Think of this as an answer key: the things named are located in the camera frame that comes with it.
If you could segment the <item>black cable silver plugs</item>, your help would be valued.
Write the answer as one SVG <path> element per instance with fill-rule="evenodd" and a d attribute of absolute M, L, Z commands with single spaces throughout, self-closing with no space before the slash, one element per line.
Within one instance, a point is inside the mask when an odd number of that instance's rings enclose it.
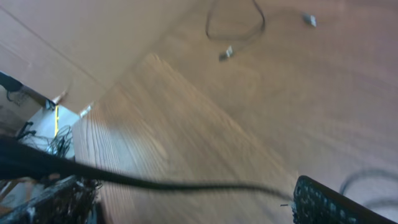
<path fill-rule="evenodd" d="M 385 181 L 395 182 L 397 184 L 397 173 L 382 169 L 365 169 L 349 175 L 340 185 L 339 193 L 347 196 L 352 189 L 359 190 L 369 201 L 363 204 L 370 210 L 379 210 L 382 208 L 397 209 L 397 197 L 382 197 L 382 190 L 386 190 L 383 186 Z"/>

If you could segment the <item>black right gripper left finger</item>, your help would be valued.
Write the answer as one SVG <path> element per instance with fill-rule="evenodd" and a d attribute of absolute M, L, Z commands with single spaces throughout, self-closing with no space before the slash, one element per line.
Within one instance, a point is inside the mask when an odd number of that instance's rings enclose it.
<path fill-rule="evenodd" d="M 101 223 L 101 182 L 70 176 L 1 215 L 1 223 Z"/>

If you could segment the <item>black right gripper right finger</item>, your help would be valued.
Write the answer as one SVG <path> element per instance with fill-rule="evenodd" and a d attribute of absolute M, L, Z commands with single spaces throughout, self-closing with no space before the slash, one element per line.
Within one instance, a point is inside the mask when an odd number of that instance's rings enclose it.
<path fill-rule="evenodd" d="M 292 211 L 294 224 L 396 224 L 306 175 L 296 182 Z"/>

